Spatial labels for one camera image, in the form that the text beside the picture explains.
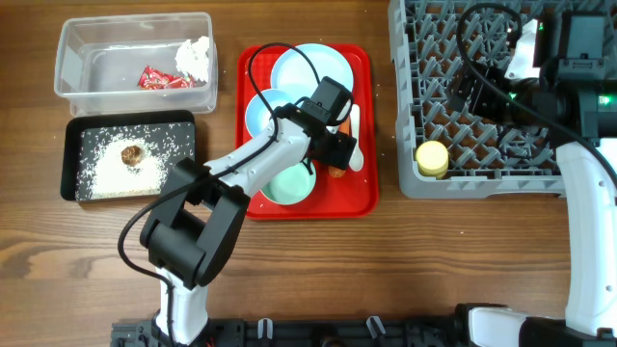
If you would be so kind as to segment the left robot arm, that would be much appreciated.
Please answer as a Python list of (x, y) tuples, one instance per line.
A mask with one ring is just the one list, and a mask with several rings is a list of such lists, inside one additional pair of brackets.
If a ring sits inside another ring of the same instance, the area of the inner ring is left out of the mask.
[(202, 166), (177, 163), (141, 231), (161, 282), (153, 334), (164, 346), (195, 343), (208, 324), (208, 285), (227, 264), (252, 197), (307, 159), (345, 169), (356, 139), (331, 127), (353, 96), (324, 77), (311, 97), (275, 108), (268, 127), (234, 152)]

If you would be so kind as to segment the orange carrot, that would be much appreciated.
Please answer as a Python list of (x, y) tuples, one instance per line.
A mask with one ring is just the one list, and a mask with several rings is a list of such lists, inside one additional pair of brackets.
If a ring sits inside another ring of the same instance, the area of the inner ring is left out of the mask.
[[(338, 131), (349, 135), (350, 134), (350, 119), (347, 119), (345, 122), (343, 122), (337, 129)], [(329, 175), (331, 177), (334, 178), (340, 178), (343, 177), (345, 175), (345, 170), (341, 170), (339, 168), (330, 166), (329, 167)]]

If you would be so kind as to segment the yellow cup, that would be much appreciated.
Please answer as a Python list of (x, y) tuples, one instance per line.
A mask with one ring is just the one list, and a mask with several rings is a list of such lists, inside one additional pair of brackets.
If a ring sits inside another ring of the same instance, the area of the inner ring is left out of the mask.
[(449, 152), (444, 144), (428, 141), (416, 148), (416, 162), (423, 176), (441, 179), (448, 170)]

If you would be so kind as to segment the red snack wrapper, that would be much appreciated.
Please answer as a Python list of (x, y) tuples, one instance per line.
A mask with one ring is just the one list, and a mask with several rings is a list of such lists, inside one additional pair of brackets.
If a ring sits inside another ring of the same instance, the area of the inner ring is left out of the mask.
[(197, 82), (191, 76), (169, 74), (146, 66), (137, 86), (142, 90), (188, 89), (196, 87)]

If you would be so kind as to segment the brown food lump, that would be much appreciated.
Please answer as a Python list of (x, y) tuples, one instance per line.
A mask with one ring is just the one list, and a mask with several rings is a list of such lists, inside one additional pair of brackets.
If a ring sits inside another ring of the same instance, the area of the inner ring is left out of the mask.
[(138, 146), (126, 147), (121, 151), (121, 161), (124, 165), (135, 167), (142, 161), (143, 150)]

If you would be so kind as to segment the white rice pile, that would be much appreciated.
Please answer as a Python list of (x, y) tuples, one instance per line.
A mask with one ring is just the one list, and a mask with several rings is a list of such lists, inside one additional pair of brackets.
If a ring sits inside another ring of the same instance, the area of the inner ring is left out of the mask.
[[(171, 169), (193, 159), (196, 128), (190, 122), (99, 127), (81, 133), (76, 200), (108, 200), (158, 195)], [(138, 146), (142, 161), (129, 167), (121, 151)]]

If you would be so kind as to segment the light blue bowl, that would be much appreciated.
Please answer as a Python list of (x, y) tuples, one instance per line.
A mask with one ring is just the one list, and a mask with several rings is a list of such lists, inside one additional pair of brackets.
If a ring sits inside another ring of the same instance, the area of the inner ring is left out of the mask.
[[(291, 96), (279, 89), (268, 89), (261, 92), (272, 109), (292, 103)], [(268, 125), (271, 113), (258, 95), (255, 95), (245, 110), (245, 125), (252, 137), (261, 133)]]

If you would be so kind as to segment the green bowl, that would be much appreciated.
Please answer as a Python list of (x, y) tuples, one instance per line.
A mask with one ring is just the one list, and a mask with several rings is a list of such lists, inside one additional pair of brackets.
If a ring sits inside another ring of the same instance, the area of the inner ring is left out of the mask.
[(305, 200), (312, 193), (316, 179), (314, 165), (301, 162), (276, 175), (260, 192), (275, 204), (292, 205)]

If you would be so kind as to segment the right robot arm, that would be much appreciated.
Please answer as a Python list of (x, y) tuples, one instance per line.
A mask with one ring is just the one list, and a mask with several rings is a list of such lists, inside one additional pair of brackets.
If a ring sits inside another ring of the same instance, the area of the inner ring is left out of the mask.
[(450, 106), (518, 129), (544, 127), (565, 185), (571, 275), (561, 319), (489, 304), (460, 304), (459, 341), (468, 346), (612, 346), (616, 342), (616, 82), (607, 74), (600, 11), (512, 14), (514, 60), (535, 76), (476, 63), (458, 44), (462, 67)]

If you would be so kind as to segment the white napkin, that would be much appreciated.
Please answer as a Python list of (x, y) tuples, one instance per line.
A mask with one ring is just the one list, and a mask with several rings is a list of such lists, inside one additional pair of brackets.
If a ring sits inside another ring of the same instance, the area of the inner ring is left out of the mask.
[(209, 50), (209, 37), (202, 36), (195, 42), (186, 40), (176, 51), (174, 58), (176, 69), (185, 76), (207, 83), (209, 81)]

